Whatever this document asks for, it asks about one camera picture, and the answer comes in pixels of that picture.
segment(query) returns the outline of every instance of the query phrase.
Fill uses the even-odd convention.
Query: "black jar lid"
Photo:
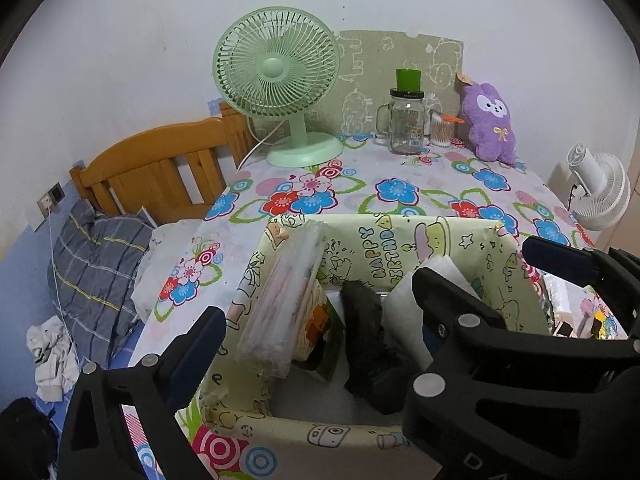
[[[424,91],[422,90],[410,92],[407,90],[398,90],[397,88],[391,88],[389,90],[389,95],[391,95],[391,97],[400,97],[402,99],[424,99]]]

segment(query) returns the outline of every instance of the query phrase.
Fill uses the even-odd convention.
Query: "cotton swab container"
[[[429,126],[431,143],[448,148],[451,145],[451,140],[456,136],[456,124],[463,124],[464,122],[458,117],[440,114],[432,110]]]

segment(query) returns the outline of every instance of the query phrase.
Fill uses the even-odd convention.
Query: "fan base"
[[[294,148],[291,137],[279,140],[269,150],[267,162],[279,168],[304,168],[322,164],[342,153],[342,143],[331,134],[308,132],[306,146]]]

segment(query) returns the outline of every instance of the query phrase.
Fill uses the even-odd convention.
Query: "white wall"
[[[146,128],[202,118],[211,54],[234,19],[282,4],[332,29],[403,30],[465,43],[465,73],[511,108],[518,152],[549,180],[583,140],[628,164],[638,60],[601,0],[47,0],[0,68],[0,246],[78,159]]]

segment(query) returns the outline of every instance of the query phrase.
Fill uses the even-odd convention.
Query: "blue wall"
[[[79,198],[72,182],[63,189],[65,198],[50,215],[54,242]],[[0,261],[0,410],[17,397],[35,396],[27,329],[56,314],[47,286],[51,260],[48,222],[36,232],[27,227]]]

